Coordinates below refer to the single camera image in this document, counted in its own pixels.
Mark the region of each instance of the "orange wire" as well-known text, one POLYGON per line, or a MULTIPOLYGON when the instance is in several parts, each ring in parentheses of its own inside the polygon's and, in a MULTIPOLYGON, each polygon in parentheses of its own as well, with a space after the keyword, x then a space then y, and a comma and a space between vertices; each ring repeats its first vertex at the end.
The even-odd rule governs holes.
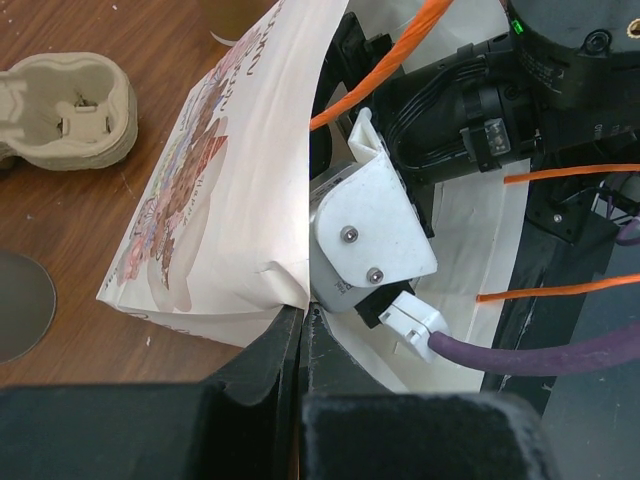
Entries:
POLYGON ((541 170, 539 172, 524 173, 522 175, 509 175, 504 177, 504 183, 528 182, 533 180, 544 180, 547 178, 571 177, 573 175, 588 175, 590 173, 612 173, 612 172, 640 172, 640 165, 623 163, 611 165, 588 165, 586 167, 554 168, 551 170, 541 170))
POLYGON ((568 287, 527 288, 524 290, 513 290, 511 292, 478 295, 476 300, 478 303, 486 303, 496 300, 513 300, 515 298, 580 295, 582 293, 595 292, 606 288, 618 287, 620 285, 629 285, 631 283, 640 283, 640 274, 636 273, 633 275, 626 275, 624 277, 607 278, 597 282, 571 285, 568 287))
MULTIPOLYGON (((527 182, 533 180, 543 180, 547 178, 571 177, 573 175, 588 175, 590 173, 611 173, 611 172, 640 172, 640 165, 637 164, 611 164, 611 165, 589 165, 585 167, 556 168, 542 170, 540 172, 525 173, 523 175, 510 175, 504 178, 505 184, 527 182)), ((597 282, 583 283, 581 285, 570 285, 567 287, 546 287, 546 288, 526 288, 524 290, 512 290, 510 292, 490 293, 478 295, 478 303, 494 302, 497 300, 513 300, 516 298, 528 297, 554 297, 565 295, 580 295, 583 293, 595 292, 606 288, 617 287, 640 283, 640 274, 627 275, 624 277, 614 277, 597 282)))
POLYGON ((311 119, 311 130, 335 120, 378 88, 411 55, 445 14, 453 0, 426 0, 398 42, 356 88, 311 119))

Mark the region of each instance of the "cardboard egg carton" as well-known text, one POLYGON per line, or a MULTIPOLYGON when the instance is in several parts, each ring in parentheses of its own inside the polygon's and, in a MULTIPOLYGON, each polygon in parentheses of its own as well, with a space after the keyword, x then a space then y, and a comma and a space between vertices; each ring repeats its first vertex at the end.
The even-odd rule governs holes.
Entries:
POLYGON ((131 83, 106 57, 41 54, 0 72, 0 168, 16 156, 47 170, 104 168, 137 134, 131 83))

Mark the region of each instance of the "gray disc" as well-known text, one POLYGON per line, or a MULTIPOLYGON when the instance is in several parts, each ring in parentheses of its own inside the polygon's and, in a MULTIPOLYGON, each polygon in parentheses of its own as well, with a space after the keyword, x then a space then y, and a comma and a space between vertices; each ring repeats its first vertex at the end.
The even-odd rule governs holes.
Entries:
POLYGON ((56 291, 33 260, 0 250, 0 363, 31 350, 51 325, 56 291))

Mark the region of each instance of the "paper bag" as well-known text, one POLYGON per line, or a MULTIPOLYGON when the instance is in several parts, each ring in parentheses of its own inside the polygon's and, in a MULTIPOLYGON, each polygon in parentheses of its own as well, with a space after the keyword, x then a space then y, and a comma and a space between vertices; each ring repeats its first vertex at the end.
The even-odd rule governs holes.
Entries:
POLYGON ((308 307, 309 120, 346 4, 280 0, 191 90, 99 300, 240 346, 308 307))

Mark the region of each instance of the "brown wooden surface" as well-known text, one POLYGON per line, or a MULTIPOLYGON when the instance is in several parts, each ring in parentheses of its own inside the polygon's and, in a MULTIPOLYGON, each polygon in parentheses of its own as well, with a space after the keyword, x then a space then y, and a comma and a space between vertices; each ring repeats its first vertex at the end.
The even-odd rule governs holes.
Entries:
POLYGON ((0 0, 0 11, 1 70, 36 53, 106 55, 131 79, 140 127, 128 159, 105 170, 21 162, 0 171, 0 249, 42 263, 58 291, 51 329, 0 365, 0 386, 204 378, 238 349, 128 317, 95 296, 187 92, 223 47, 195 0, 0 0))

